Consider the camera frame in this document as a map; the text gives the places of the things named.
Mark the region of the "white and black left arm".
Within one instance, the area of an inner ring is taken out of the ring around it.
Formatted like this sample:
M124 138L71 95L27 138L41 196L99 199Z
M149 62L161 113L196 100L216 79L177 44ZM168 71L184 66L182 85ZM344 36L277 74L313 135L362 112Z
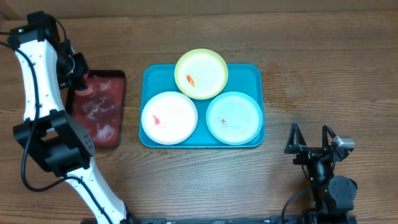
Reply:
M13 128L23 158L70 184L96 223L135 223L95 162L97 147L120 143L125 73L90 69L62 24L43 11L28 14L27 24L7 36L24 82L24 121Z

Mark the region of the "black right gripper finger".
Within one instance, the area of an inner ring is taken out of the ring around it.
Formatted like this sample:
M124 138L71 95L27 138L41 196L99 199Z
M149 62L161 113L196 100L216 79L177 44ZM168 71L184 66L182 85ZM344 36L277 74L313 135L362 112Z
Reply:
M322 148L326 148L327 145L329 145L328 136L334 139L336 134L332 131L328 124L324 124L322 127Z
M306 148L307 143L305 142L300 128L297 123L292 123L289 138L284 149L285 154L298 154Z

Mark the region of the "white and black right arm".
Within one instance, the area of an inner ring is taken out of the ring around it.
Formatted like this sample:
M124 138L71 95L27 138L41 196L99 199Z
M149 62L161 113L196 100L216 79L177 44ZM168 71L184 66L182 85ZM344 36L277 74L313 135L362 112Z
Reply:
M315 211L313 221L321 218L342 217L354 209L358 185L352 179L334 174L336 164L354 151L351 138L340 137L329 125L322 127L322 145L308 147L297 123L290 129L286 154L294 154L293 164L301 166L310 181Z

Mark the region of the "white plate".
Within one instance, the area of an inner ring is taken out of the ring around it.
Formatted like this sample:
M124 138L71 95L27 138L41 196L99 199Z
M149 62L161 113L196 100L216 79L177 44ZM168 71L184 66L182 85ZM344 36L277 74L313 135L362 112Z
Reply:
M174 145L187 140L198 122L193 101L176 91L166 91L152 97L141 113L144 133L154 142Z

